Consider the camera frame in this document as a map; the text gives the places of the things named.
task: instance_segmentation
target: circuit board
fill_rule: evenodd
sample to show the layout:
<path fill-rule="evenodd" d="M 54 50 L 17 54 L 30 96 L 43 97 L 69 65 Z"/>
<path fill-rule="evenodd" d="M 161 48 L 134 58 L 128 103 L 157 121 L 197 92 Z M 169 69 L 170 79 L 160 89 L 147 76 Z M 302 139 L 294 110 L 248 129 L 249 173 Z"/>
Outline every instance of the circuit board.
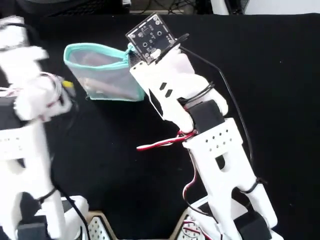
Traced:
<path fill-rule="evenodd" d="M 169 28 L 156 13 L 128 32 L 126 37 L 148 65 L 155 61 L 163 50 L 175 42 Z"/>

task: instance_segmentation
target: black cable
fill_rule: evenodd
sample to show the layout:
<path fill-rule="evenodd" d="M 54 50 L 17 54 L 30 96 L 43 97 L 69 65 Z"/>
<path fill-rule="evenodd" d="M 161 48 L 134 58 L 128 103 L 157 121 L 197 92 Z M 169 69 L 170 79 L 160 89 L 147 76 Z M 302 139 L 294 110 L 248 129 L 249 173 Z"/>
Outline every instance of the black cable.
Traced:
<path fill-rule="evenodd" d="M 214 68 L 215 70 L 217 70 L 217 71 L 219 72 L 219 74 L 221 75 L 222 80 L 223 80 L 223 82 L 224 82 L 224 85 L 225 85 L 226 89 L 228 90 L 228 93 L 229 93 L 229 95 L 230 95 L 230 97 L 231 97 L 231 100 L 232 100 L 232 102 L 233 102 L 233 105 L 234 105 L 234 107 L 235 107 L 235 109 L 236 109 L 236 112 L 237 112 L 237 114 L 238 114 L 238 116 L 239 116 L 239 119 L 240 119 L 240 121 L 241 121 L 242 128 L 243 128 L 243 131 L 244 131 L 244 134 L 245 134 L 245 138 L 246 138 L 246 142 L 247 142 L 248 149 L 249 149 L 249 160 L 250 160 L 251 166 L 252 166 L 252 168 L 253 168 L 254 156 L 253 156 L 252 142 L 251 142 L 251 139 L 250 139 L 250 136 L 249 136 L 248 129 L 247 129 L 247 127 L 246 127 L 244 118 L 243 118 L 242 113 L 241 113 L 241 111 L 240 111 L 240 108 L 239 108 L 239 106 L 238 106 L 237 100 L 236 100 L 234 94 L 233 94 L 232 91 L 231 91 L 231 88 L 230 88 L 230 86 L 229 86 L 229 84 L 228 84 L 228 82 L 227 82 L 227 79 L 226 79 L 224 73 L 221 71 L 221 69 L 220 69 L 218 66 L 216 66 L 216 65 L 213 64 L 212 62 L 204 59 L 203 57 L 199 56 L 198 54 L 196 54 L 196 53 L 194 53 L 194 52 L 186 49 L 186 48 L 183 47 L 183 46 L 180 46 L 180 49 L 183 50 L 184 52 L 192 55 L 193 57 L 201 60 L 203 63 L 211 66 L 212 68 Z"/>
<path fill-rule="evenodd" d="M 185 105 L 188 103 L 191 103 L 195 100 L 198 100 L 199 98 L 202 98 L 204 95 L 206 95 L 208 92 L 210 92 L 211 89 L 213 89 L 215 85 L 213 83 L 209 83 L 208 86 L 206 86 L 203 90 L 198 92 L 196 95 L 190 97 L 190 98 L 179 98 L 178 101 L 179 103 Z"/>
<path fill-rule="evenodd" d="M 161 51 L 160 56 L 155 60 L 155 63 L 158 63 L 165 55 L 167 55 L 167 53 L 173 49 L 175 46 L 177 46 L 178 44 L 181 44 L 182 42 L 184 42 L 185 40 L 187 40 L 189 37 L 189 33 L 183 34 L 182 36 L 180 36 L 177 40 L 175 40 L 173 43 L 171 43 L 169 46 L 167 46 L 163 51 Z"/>
<path fill-rule="evenodd" d="M 148 4 L 146 5 L 145 9 L 142 12 L 139 12 L 138 14 L 144 14 L 146 11 L 149 10 L 151 6 L 152 0 L 149 0 Z"/>
<path fill-rule="evenodd" d="M 63 135 L 63 137 L 65 137 L 68 132 L 71 130 L 71 128 L 74 126 L 74 123 L 76 122 L 76 119 L 78 118 L 78 114 L 79 114 L 79 105 L 77 103 L 77 101 L 69 94 L 68 90 L 66 90 L 66 88 L 62 85 L 62 88 L 64 89 L 64 91 L 66 92 L 66 94 L 68 95 L 69 99 L 72 101 L 72 106 L 74 106 L 74 115 L 73 118 L 70 120 L 70 123 L 68 124 L 68 126 L 65 129 L 65 133 Z M 83 216 L 83 214 L 81 213 L 81 211 L 78 209 L 78 207 L 76 206 L 75 202 L 69 197 L 69 195 L 67 194 L 67 192 L 65 190 L 62 189 L 62 187 L 58 184 L 58 182 L 55 179 L 55 174 L 54 174 L 54 168 L 53 168 L 53 163 L 54 163 L 54 159 L 55 159 L 55 150 L 53 150 L 53 153 L 51 154 L 51 166 L 50 166 L 50 180 L 52 182 L 52 185 L 60 192 L 62 193 L 62 195 L 64 195 L 64 197 L 66 198 L 66 200 L 70 203 L 70 205 L 73 207 L 73 209 L 75 210 L 75 212 L 78 214 L 79 218 L 82 220 L 84 227 L 85 227 L 85 231 L 86 234 L 88 236 L 88 239 L 90 240 L 90 232 L 89 232 L 89 227 L 88 227 L 88 223 L 86 221 L 86 218 Z"/>
<path fill-rule="evenodd" d="M 158 0 L 153 0 L 156 4 L 158 4 L 160 7 L 162 7 L 164 10 L 168 11 L 168 14 L 170 13 L 170 9 L 166 8 L 166 6 L 164 6 L 161 2 L 159 2 Z"/>

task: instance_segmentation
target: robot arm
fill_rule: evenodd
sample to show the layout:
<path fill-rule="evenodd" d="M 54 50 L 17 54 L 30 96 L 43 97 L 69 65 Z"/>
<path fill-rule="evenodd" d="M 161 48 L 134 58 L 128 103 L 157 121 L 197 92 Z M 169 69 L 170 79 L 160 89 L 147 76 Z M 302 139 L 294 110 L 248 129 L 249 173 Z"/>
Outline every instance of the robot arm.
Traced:
<path fill-rule="evenodd" d="M 26 37 L 21 27 L 7 28 L 20 40 Z M 1 36 L 8 35 L 7 28 L 0 29 Z M 74 239 L 80 232 L 81 219 L 73 208 L 65 209 L 66 200 L 51 182 L 51 159 L 43 126 L 51 117 L 71 109 L 70 94 L 61 77 L 41 72 L 38 60 L 47 57 L 45 50 L 21 45 L 20 40 L 16 45 L 12 41 L 5 43 L 4 39 L 1 37 L 0 49 L 3 44 L 6 47 L 0 50 L 0 67 L 10 87 L 0 89 L 4 120 L 0 125 L 0 192 L 5 196 L 0 200 L 0 225 L 12 240 L 32 238 L 33 229 L 41 239 Z M 30 223 L 21 222 L 23 192 L 31 194 L 41 206 L 32 219 L 37 224 L 25 226 Z M 83 215 L 88 212 L 86 199 L 81 196 L 71 199 Z"/>
<path fill-rule="evenodd" d="M 257 177 L 242 147 L 243 140 L 237 125 L 233 118 L 223 117 L 228 112 L 226 100 L 214 88 L 209 88 L 203 95 L 182 104 L 181 99 L 192 98 L 210 86 L 208 81 L 195 74 L 187 56 L 181 53 L 179 45 L 173 47 L 158 62 L 149 56 L 152 56 L 152 51 L 165 52 L 165 48 L 161 49 L 163 39 L 155 41 L 151 38 L 155 44 L 146 50 L 142 49 L 142 46 L 146 45 L 139 45 L 141 40 L 136 36 L 147 42 L 145 32 L 149 33 L 148 29 L 154 29 L 154 33 L 151 32 L 150 35 L 156 35 L 161 23 L 160 17 L 155 14 L 127 34 L 141 59 L 132 66 L 130 72 L 163 120 L 175 123 L 183 133 L 196 132 L 195 136 L 183 142 L 183 146 L 189 150 L 193 164 L 201 176 L 214 221 L 208 220 L 212 217 L 201 218 L 195 215 L 196 220 L 205 225 L 212 237 L 221 236 L 230 240 L 257 239 L 252 232 L 259 229 L 259 239 L 281 240 L 282 238 L 271 230 L 277 224 L 277 217 L 264 186 L 256 182 Z M 167 34 L 167 39 L 170 39 L 170 32 L 167 31 Z M 169 40 L 168 45 L 172 46 L 173 42 Z M 218 166 L 216 158 L 219 157 L 223 157 L 224 167 Z M 247 195 L 254 213 L 246 212 L 233 219 L 234 201 L 231 195 L 234 188 L 239 188 Z M 218 226 L 210 228 L 208 221 L 216 222 L 215 225 Z"/>

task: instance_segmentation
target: black background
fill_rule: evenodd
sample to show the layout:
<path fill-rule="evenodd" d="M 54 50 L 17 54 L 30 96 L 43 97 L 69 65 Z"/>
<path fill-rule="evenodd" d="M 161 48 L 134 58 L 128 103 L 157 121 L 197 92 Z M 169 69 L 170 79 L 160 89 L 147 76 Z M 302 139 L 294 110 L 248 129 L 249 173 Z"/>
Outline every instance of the black background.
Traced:
<path fill-rule="evenodd" d="M 125 34 L 144 16 L 81 16 L 33 19 L 45 41 L 52 73 L 74 81 L 80 116 L 61 138 L 58 124 L 46 124 L 50 147 L 59 142 L 53 163 L 58 182 L 82 195 L 91 210 L 104 212 L 120 239 L 168 238 L 186 208 L 182 189 L 192 179 L 188 154 L 176 144 L 145 152 L 136 146 L 175 136 L 148 101 L 90 101 L 63 64 L 67 44 L 93 42 L 125 50 Z M 275 228 L 285 239 L 311 239 L 318 232 L 318 137 L 320 15 L 163 17 L 183 45 L 218 65 L 242 110 L 254 148 L 254 170 L 275 212 Z M 190 58 L 196 72 L 214 80 L 236 112 L 219 76 Z M 205 195 L 197 183 L 189 192 Z"/>

